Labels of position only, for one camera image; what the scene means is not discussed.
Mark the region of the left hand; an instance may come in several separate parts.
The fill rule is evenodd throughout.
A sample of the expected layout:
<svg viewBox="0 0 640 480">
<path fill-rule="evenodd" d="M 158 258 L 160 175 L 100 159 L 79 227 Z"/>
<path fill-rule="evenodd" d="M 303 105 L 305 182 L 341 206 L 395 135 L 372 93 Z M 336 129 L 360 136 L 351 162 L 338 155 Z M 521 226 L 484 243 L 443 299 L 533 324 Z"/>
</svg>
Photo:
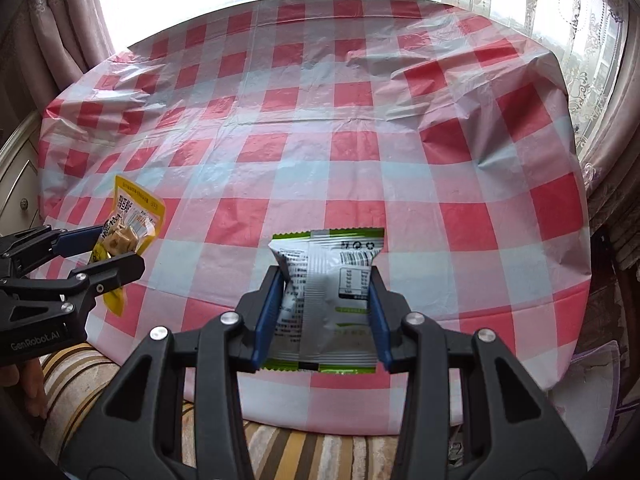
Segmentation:
<svg viewBox="0 0 640 480">
<path fill-rule="evenodd" d="M 44 392 L 43 370 L 38 359 L 20 365 L 2 366 L 0 370 L 2 387 L 19 385 L 25 396 L 25 408 L 29 415 L 47 417 L 47 397 Z"/>
</svg>

